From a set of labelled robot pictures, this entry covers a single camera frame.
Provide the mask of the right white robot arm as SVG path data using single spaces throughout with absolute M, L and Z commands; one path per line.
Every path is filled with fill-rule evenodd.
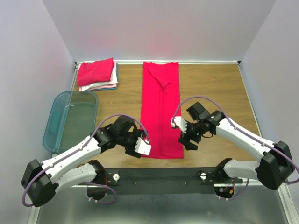
M 241 127 L 223 111 L 210 113 L 197 102 L 187 109 L 193 122 L 175 115 L 171 127 L 181 131 L 179 142 L 186 150 L 197 150 L 197 144 L 207 132 L 223 137 L 249 153 L 254 161 L 226 158 L 215 168 L 215 178 L 221 183 L 231 178 L 258 180 L 271 190 L 277 190 L 294 172 L 295 166 L 288 145 L 266 140 Z

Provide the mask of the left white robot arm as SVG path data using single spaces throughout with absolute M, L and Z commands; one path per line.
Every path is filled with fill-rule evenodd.
M 65 152 L 42 162 L 30 161 L 21 180 L 24 188 L 22 205 L 40 207 L 62 189 L 81 183 L 101 183 L 104 176 L 98 162 L 79 165 L 116 145 L 124 147 L 126 154 L 136 158 L 149 155 L 150 137 L 144 125 L 129 115 L 116 114 L 115 117 L 114 123 L 99 124 L 90 135 Z

